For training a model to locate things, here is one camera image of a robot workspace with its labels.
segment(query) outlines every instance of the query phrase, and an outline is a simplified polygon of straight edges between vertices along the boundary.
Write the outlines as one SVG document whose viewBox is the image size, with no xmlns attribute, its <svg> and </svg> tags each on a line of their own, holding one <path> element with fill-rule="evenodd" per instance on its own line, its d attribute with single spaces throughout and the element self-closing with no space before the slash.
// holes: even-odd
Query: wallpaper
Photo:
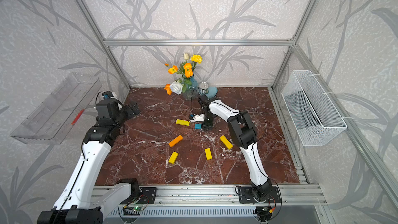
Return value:
<svg viewBox="0 0 398 224">
<path fill-rule="evenodd" d="M 177 77 L 164 63 L 179 66 L 183 53 L 200 54 L 198 82 L 215 86 L 271 86 L 287 52 L 284 46 L 118 46 L 113 53 L 135 87 L 164 87 Z"/>
<path fill-rule="evenodd" d="M 319 183 L 339 224 L 398 223 L 398 213 L 345 132 L 324 146 L 304 147 L 281 91 L 293 70 L 304 70 L 293 54 L 275 93 L 311 183 Z"/>
<path fill-rule="evenodd" d="M 320 0 L 299 40 L 396 179 L 397 14 L 397 0 Z"/>
<path fill-rule="evenodd" d="M 309 0 L 85 0 L 105 38 L 291 38 Z"/>
<path fill-rule="evenodd" d="M 121 100 L 128 90 L 73 0 L 0 0 L 0 33 L 0 222 L 31 224 L 66 185 L 95 110 L 89 105 L 61 145 L 10 133 L 70 72 L 98 76 Z"/>
</svg>

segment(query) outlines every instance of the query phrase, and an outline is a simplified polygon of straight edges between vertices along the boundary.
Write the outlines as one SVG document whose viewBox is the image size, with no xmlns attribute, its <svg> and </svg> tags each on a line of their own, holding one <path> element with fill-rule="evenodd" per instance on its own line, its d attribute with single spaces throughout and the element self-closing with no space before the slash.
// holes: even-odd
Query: red marble surface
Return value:
<svg viewBox="0 0 398 224">
<path fill-rule="evenodd" d="M 217 97 L 240 111 L 255 109 L 263 114 L 267 128 L 260 114 L 249 111 L 261 138 L 258 148 L 264 169 L 278 183 L 299 183 L 268 89 L 219 88 Z M 114 185 L 122 178 L 137 178 L 141 185 L 250 183 L 239 148 L 227 150 L 219 139 L 225 135 L 231 141 L 227 123 L 220 117 L 215 117 L 213 129 L 207 132 L 194 129 L 194 123 L 177 125 L 176 119 L 188 120 L 190 101 L 175 93 L 167 95 L 162 88 L 132 89 L 126 103 L 131 100 L 138 103 L 141 114 L 125 123 L 127 133 L 117 138 L 97 185 Z M 192 101 L 192 105 L 199 112 L 199 103 Z M 178 135 L 183 140 L 170 147 L 168 143 Z M 205 148 L 210 148 L 213 159 L 206 160 Z M 179 155 L 170 164 L 173 152 Z"/>
</svg>

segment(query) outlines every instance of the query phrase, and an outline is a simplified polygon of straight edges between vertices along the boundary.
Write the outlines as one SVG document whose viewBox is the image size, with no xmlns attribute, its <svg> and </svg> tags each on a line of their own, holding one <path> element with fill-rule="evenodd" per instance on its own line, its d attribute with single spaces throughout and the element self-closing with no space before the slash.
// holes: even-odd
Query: white rose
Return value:
<svg viewBox="0 0 398 224">
<path fill-rule="evenodd" d="M 170 84 L 170 89 L 172 92 L 180 94 L 182 92 L 182 85 L 180 82 L 173 82 Z"/>
</svg>

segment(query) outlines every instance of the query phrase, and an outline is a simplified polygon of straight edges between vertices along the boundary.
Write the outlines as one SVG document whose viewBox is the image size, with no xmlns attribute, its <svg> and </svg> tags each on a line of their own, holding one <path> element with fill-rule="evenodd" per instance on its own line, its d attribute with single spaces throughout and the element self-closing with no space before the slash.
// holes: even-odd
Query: flower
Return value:
<svg viewBox="0 0 398 224">
<path fill-rule="evenodd" d="M 184 69 L 185 69 L 185 77 L 189 78 L 191 76 L 193 76 L 193 71 L 192 71 L 192 65 L 191 63 L 187 62 L 184 65 Z"/>
<path fill-rule="evenodd" d="M 202 57 L 200 56 L 200 55 L 193 55 L 192 57 L 191 57 L 191 61 L 192 62 L 197 62 L 197 63 L 199 63 L 199 64 L 201 64 L 202 63 Z"/>
<path fill-rule="evenodd" d="M 182 92 L 182 85 L 180 82 L 173 82 L 169 87 L 170 90 L 176 94 L 180 94 Z"/>
<path fill-rule="evenodd" d="M 170 84 L 166 84 L 166 87 L 164 87 L 163 89 L 167 91 L 168 95 L 172 94 L 172 90 L 170 89 Z"/>
<path fill-rule="evenodd" d="M 172 68 L 169 68 L 169 74 L 173 74 L 178 71 L 178 67 L 174 65 Z"/>
</svg>

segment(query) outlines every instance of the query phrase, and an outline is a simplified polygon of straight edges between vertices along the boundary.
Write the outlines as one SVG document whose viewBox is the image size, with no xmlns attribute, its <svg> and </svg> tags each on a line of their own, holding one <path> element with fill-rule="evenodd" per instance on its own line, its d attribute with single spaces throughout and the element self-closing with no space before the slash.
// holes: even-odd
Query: flower vase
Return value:
<svg viewBox="0 0 398 224">
<path fill-rule="evenodd" d="M 190 85 L 187 84 L 187 89 L 185 90 L 185 92 L 182 93 L 182 96 L 187 100 L 191 100 L 197 95 L 198 82 L 195 80 L 194 77 L 194 75 L 188 78 L 184 76 L 184 79 L 189 79 L 189 81 L 191 82 Z"/>
</svg>

